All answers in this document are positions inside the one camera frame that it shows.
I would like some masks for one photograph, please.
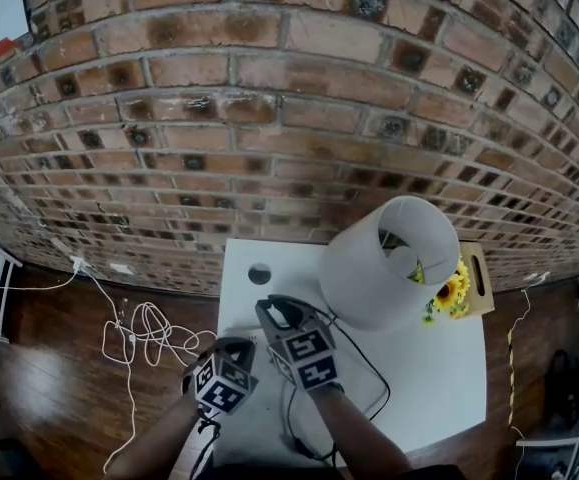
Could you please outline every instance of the white table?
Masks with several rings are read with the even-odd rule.
[[[222,277],[219,336],[257,341],[253,374],[260,384],[234,415],[222,418],[214,447],[217,465],[270,463],[317,467],[287,446],[285,408],[291,386],[270,364],[255,304],[269,294],[291,295],[326,309],[318,284],[324,246],[230,239]],[[271,279],[256,285],[249,268],[267,265]],[[378,334],[341,325],[388,380],[392,398],[374,420],[404,452],[428,446],[484,421],[487,374],[480,317],[442,320],[424,326],[421,318],[397,332]],[[340,332],[332,327],[342,384],[357,407],[368,413],[382,400],[384,386]],[[298,393],[292,408],[294,432],[312,450],[327,453],[331,438],[312,402]]]

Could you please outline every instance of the forearm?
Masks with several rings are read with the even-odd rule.
[[[380,480],[411,470],[407,457],[336,388],[309,393],[355,480]]]
[[[189,393],[181,397],[144,434],[112,461],[105,480],[167,479],[198,421],[198,404]]]

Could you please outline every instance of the charging cable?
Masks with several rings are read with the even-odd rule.
[[[194,332],[191,329],[186,327],[182,327],[180,325],[171,325],[169,320],[165,317],[162,311],[153,304],[152,302],[143,302],[138,304],[136,308],[133,310],[133,314],[131,315],[131,323],[129,327],[125,327],[122,325],[120,318],[118,317],[118,310],[116,309],[116,304],[114,303],[113,299],[109,296],[109,294],[100,286],[98,280],[91,275],[87,270],[84,268],[82,269],[85,274],[87,274],[93,282],[96,284],[98,289],[102,292],[102,294],[107,298],[109,303],[111,304],[111,308],[113,309],[113,320],[108,320],[105,323],[103,328],[102,334],[102,355],[104,355],[107,359],[113,361],[114,363],[123,364],[127,367],[127,392],[129,393],[129,399],[131,400],[131,437],[125,444],[123,444],[120,448],[115,450],[105,462],[103,466],[103,472],[107,473],[107,466],[111,463],[113,458],[124,450],[129,444],[135,439],[136,437],[136,400],[131,392],[131,365],[136,357],[136,348],[139,342],[144,343],[144,356],[145,361],[150,366],[158,366],[160,363],[160,358],[162,356],[162,350],[164,348],[171,351],[171,353],[175,356],[175,358],[180,362],[183,367],[189,366],[178,354],[177,351],[185,352],[192,357],[198,357],[198,354],[194,352],[194,350],[198,349],[200,346],[200,336],[203,334],[209,334],[213,337],[213,339],[217,339],[216,333],[210,330],[203,330],[199,332]],[[145,329],[145,332],[136,332],[134,330],[134,325],[136,323],[136,317],[140,313],[140,320],[142,322],[142,326]],[[107,343],[107,329],[109,327],[113,327],[118,331],[120,336],[122,337],[122,358],[117,358],[110,356],[107,354],[105,350],[105,345]],[[169,342],[169,338],[173,334],[175,329],[182,330],[186,333],[189,333],[189,337],[184,341],[182,345],[172,345]],[[127,339],[129,339],[129,343],[131,344],[130,347],[130,354],[127,354]],[[158,353],[155,361],[152,361],[149,357],[148,353],[148,346],[150,343],[154,343],[158,346]]]

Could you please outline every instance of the yellow flower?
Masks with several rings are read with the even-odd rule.
[[[453,308],[449,312],[449,317],[456,320],[458,318],[462,318],[467,313],[469,313],[469,303],[468,302],[465,304],[460,304],[459,306],[456,306],[455,308]]]
[[[456,303],[462,302],[459,300],[460,295],[460,280],[458,279],[458,276],[454,274],[433,298],[433,305],[438,311],[451,309],[456,305]]]
[[[469,279],[469,270],[467,269],[467,265],[462,261],[462,258],[458,261],[456,274],[458,274],[458,278],[460,279],[460,291],[466,294],[471,286],[471,279]]]
[[[425,276],[422,273],[422,265],[420,263],[418,263],[416,265],[416,270],[414,271],[413,274],[411,274],[411,276],[409,276],[409,279],[411,279],[412,281],[415,281],[416,283],[424,283],[425,282]]]

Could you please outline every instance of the tangled white cord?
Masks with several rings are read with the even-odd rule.
[[[181,350],[193,357],[198,357],[198,354],[194,352],[194,350],[196,350],[200,345],[199,336],[201,336],[202,334],[210,334],[211,336],[213,336],[214,339],[216,339],[217,336],[216,333],[210,330],[194,332],[191,329],[187,329],[186,327],[182,327],[180,325],[171,325],[171,323],[169,322],[169,320],[167,320],[162,311],[160,311],[160,309],[151,302],[143,302],[141,304],[138,304],[136,308],[133,310],[133,314],[131,315],[130,327],[125,327],[122,325],[120,318],[118,317],[118,311],[116,309],[115,303],[113,302],[113,299],[107,294],[107,292],[105,292],[102,286],[100,286],[100,283],[95,277],[93,277],[86,270],[83,270],[83,272],[85,272],[89,277],[91,277],[91,279],[93,279],[93,282],[96,283],[96,286],[100,289],[102,294],[105,297],[107,297],[107,300],[111,303],[111,307],[113,309],[114,319],[108,320],[103,328],[102,355],[104,355],[107,359],[115,363],[125,365],[127,367],[128,372],[127,391],[129,393],[129,399],[131,400],[131,437],[125,444],[123,444],[120,448],[114,451],[107,459],[107,462],[105,462],[105,465],[102,468],[104,473],[107,473],[107,466],[109,465],[111,460],[118,453],[124,450],[129,445],[129,443],[131,443],[136,437],[136,401],[133,397],[133,393],[131,392],[131,364],[133,363],[133,360],[136,357],[137,342],[144,343],[144,355],[147,364],[151,366],[158,366],[158,364],[160,363],[160,358],[162,356],[162,349],[167,348],[172,352],[172,354],[176,357],[176,359],[180,362],[180,364],[182,364],[184,367],[187,367],[189,365],[180,357],[180,355],[178,354],[178,352],[176,352],[176,350]],[[137,333],[134,331],[134,324],[138,313],[140,313],[140,320],[142,322],[143,327],[145,328],[145,332],[142,333]],[[118,332],[120,333],[120,336],[122,336],[122,354],[123,354],[122,359],[110,356],[105,351],[105,345],[107,343],[107,328],[109,326],[113,326],[115,329],[117,329]],[[180,329],[190,334],[190,336],[185,340],[185,342],[182,345],[172,345],[171,343],[169,343],[169,338],[171,337],[175,329]],[[127,346],[126,346],[127,336],[129,336],[129,343],[132,344],[130,356],[127,355]],[[148,347],[150,343],[155,343],[156,345],[158,345],[158,355],[156,357],[156,360],[153,362],[151,361],[148,352]]]
[[[516,328],[516,325],[518,325],[520,322],[522,322],[526,316],[529,314],[529,312],[531,311],[531,301],[529,300],[529,294],[527,293],[527,290],[529,288],[533,288],[534,286],[538,286],[539,284],[542,284],[544,282],[544,280],[540,280],[537,283],[533,283],[530,284],[529,286],[527,286],[526,288],[523,288],[522,290],[520,290],[522,293],[524,293],[525,295],[525,299],[527,299],[527,310],[523,313],[523,315],[520,318],[516,318],[516,321],[513,323],[513,327],[511,328],[511,330],[509,331],[510,334],[513,336],[513,331]],[[513,367],[513,364],[511,365],[511,377],[514,378],[516,375],[515,369]],[[517,427],[510,427],[513,430],[515,430],[516,432],[518,432],[518,434],[520,434],[520,437],[522,439],[525,438],[525,436],[522,435],[522,432],[520,432],[520,430],[518,430]],[[520,460],[518,461],[518,464],[516,464],[516,474],[514,475],[514,480],[518,479],[518,470],[520,469],[520,464],[522,463],[522,459],[525,458],[525,447],[522,447],[522,454],[520,455]]]

